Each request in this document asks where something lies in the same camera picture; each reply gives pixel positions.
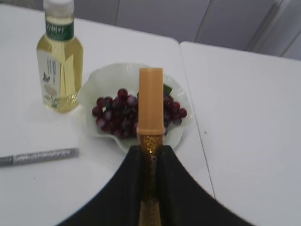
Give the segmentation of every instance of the bottle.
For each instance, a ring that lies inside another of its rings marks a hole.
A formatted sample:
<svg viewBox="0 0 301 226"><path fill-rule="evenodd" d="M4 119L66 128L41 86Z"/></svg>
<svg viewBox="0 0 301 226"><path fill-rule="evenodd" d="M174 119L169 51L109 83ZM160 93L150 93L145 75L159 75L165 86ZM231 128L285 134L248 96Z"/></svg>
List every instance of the bottle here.
<svg viewBox="0 0 301 226"><path fill-rule="evenodd" d="M44 0L46 33L37 45L43 103L66 113L78 105L83 48L74 37L74 0Z"/></svg>

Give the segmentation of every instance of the grape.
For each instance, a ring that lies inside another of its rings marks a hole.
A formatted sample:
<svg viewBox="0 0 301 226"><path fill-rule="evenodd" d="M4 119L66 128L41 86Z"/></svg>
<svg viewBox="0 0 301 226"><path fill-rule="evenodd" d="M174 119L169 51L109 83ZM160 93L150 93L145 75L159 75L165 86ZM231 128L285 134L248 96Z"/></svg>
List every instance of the grape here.
<svg viewBox="0 0 301 226"><path fill-rule="evenodd" d="M130 120L128 120L128 119L124 119L123 121L122 121L122 123L121 123L121 127L123 128L123 129L128 129L128 128L130 128L131 127L131 121Z"/></svg>
<svg viewBox="0 0 301 226"><path fill-rule="evenodd" d="M135 122L135 123L133 124L133 135L134 135L134 136L137 135L137 127L138 127L138 123Z"/></svg>
<svg viewBox="0 0 301 226"><path fill-rule="evenodd" d="M173 124L176 125L176 126L180 125L181 123L182 123L182 119L181 118L173 120Z"/></svg>
<svg viewBox="0 0 301 226"><path fill-rule="evenodd" d="M106 98L103 100L103 105L104 105L106 108L112 107L112 103L113 103L113 99L112 99L111 97L106 97Z"/></svg>
<svg viewBox="0 0 301 226"><path fill-rule="evenodd" d="M166 107L167 110L171 111L174 107L173 102L171 102L170 100L165 100L164 107Z"/></svg>
<svg viewBox="0 0 301 226"><path fill-rule="evenodd" d="M115 123L116 126L119 126L123 121L123 118L121 117L116 117L112 120L113 123Z"/></svg>
<svg viewBox="0 0 301 226"><path fill-rule="evenodd" d="M117 136L119 139L121 139L122 138L122 130L121 129L115 130L114 135Z"/></svg>
<svg viewBox="0 0 301 226"><path fill-rule="evenodd" d="M138 114L137 108L135 108L135 107L131 108L131 112L134 113L135 115Z"/></svg>
<svg viewBox="0 0 301 226"><path fill-rule="evenodd" d="M127 116L130 112L131 112L131 108L125 107L125 109L123 109L122 111L122 115Z"/></svg>
<svg viewBox="0 0 301 226"><path fill-rule="evenodd" d="M164 120L170 120L170 114L168 111L164 111Z"/></svg>
<svg viewBox="0 0 301 226"><path fill-rule="evenodd" d="M97 117L96 124L99 128L102 128L105 125L105 120L102 117Z"/></svg>
<svg viewBox="0 0 301 226"><path fill-rule="evenodd" d="M119 111L119 110L113 111L112 114L113 114L112 116L113 116L114 118L119 118L119 117L122 116L122 112Z"/></svg>
<svg viewBox="0 0 301 226"><path fill-rule="evenodd" d="M180 104L179 104L179 102L174 102L174 103L173 103L173 107L174 107L174 109L180 109Z"/></svg>
<svg viewBox="0 0 301 226"><path fill-rule="evenodd" d="M127 99L127 90L126 89L120 89L120 90L118 90L117 95L120 99L126 100Z"/></svg>
<svg viewBox="0 0 301 226"><path fill-rule="evenodd" d="M120 108L122 106L122 101L118 97L113 100L112 108Z"/></svg>
<svg viewBox="0 0 301 226"><path fill-rule="evenodd" d="M122 132L122 138L128 138L130 136L130 132L128 130L124 130Z"/></svg>
<svg viewBox="0 0 301 226"><path fill-rule="evenodd" d="M178 126L182 123L182 118L187 116L187 110L180 108L180 103L175 102L168 94L164 93L164 127L165 135L171 122ZM107 133L116 137L128 138L137 136L138 126L138 96L128 95L126 89L118 90L118 96L100 97L97 99L96 107L92 110L92 115L97 117L96 124Z"/></svg>
<svg viewBox="0 0 301 226"><path fill-rule="evenodd" d="M137 100L137 98L135 98L134 96L129 95L129 96L127 97L127 104L128 104L129 106L137 106L137 105L138 105L138 100Z"/></svg>
<svg viewBox="0 0 301 226"><path fill-rule="evenodd" d="M112 121L109 122L108 124L109 124L109 127L110 127L110 133L114 134L115 131L116 131L117 125L114 122L112 122Z"/></svg>
<svg viewBox="0 0 301 226"><path fill-rule="evenodd" d="M102 116L103 115L103 111L102 111L101 108L99 108L98 106L96 106L92 110L92 115L95 116L95 117Z"/></svg>
<svg viewBox="0 0 301 226"><path fill-rule="evenodd" d="M96 104L99 108L103 108L104 107L103 102L104 102L104 98L100 97L97 99Z"/></svg>
<svg viewBox="0 0 301 226"><path fill-rule="evenodd" d="M180 110L179 109L173 109L173 111L172 111L172 118L173 119L177 119L177 118L180 118L181 117L181 115L180 115Z"/></svg>
<svg viewBox="0 0 301 226"><path fill-rule="evenodd" d="M131 121L135 120L136 118L137 118L137 115L133 112L130 112L130 114L127 116L127 119L131 120Z"/></svg>
<svg viewBox="0 0 301 226"><path fill-rule="evenodd" d="M103 118L106 120L106 121L110 121L111 118L112 118L112 111L110 110L105 110L103 112Z"/></svg>
<svg viewBox="0 0 301 226"><path fill-rule="evenodd" d="M180 109L180 116L185 118L187 116L187 110L185 108Z"/></svg>

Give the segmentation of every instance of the cabinet door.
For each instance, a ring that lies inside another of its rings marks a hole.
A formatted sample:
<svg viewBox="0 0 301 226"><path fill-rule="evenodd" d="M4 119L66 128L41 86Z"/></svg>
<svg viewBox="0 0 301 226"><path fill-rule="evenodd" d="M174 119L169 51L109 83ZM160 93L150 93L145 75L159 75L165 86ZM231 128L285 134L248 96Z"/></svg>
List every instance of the cabinet door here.
<svg viewBox="0 0 301 226"><path fill-rule="evenodd" d="M120 0L117 26L193 41L210 0Z"/></svg>
<svg viewBox="0 0 301 226"><path fill-rule="evenodd" d="M196 42L246 49L275 0L212 0Z"/></svg>

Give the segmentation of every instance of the white bowl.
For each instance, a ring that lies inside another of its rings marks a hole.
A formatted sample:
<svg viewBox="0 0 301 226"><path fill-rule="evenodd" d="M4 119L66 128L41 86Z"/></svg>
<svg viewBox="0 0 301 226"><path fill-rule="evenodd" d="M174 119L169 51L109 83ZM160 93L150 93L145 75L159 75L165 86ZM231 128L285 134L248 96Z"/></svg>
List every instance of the white bowl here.
<svg viewBox="0 0 301 226"><path fill-rule="evenodd" d="M135 63L120 63L100 68L90 75L88 81L82 86L78 93L78 102L84 106L86 110L87 129L89 133L97 137L110 137L114 139L126 153L130 146L138 144L137 139L118 139L114 135L99 130L95 123L95 117L91 112L99 97L111 96L114 98L120 88L126 88L129 94L136 96L139 90L139 69L141 67L149 66ZM191 121L192 111L188 97L180 85L165 74L164 83L173 88L170 95L176 101L179 101L181 107L186 108L188 112L188 115L183 119L180 126L169 126L168 133L165 136L165 145L170 145L172 148L175 148L181 140L184 126Z"/></svg>

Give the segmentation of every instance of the yellow liquid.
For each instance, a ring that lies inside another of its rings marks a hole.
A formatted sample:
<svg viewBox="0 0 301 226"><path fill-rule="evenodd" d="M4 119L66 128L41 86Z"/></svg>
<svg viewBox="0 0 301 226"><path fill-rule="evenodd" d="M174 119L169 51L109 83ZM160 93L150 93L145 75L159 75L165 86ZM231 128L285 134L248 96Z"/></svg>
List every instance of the yellow liquid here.
<svg viewBox="0 0 301 226"><path fill-rule="evenodd" d="M72 23L74 16L46 16L46 20L52 24L64 25ZM38 42L37 50L51 53L61 63L58 107L53 107L46 102L44 104L60 113L71 111L78 105L77 93L82 82L83 48L81 43L75 37L68 41L55 41L44 34Z"/></svg>

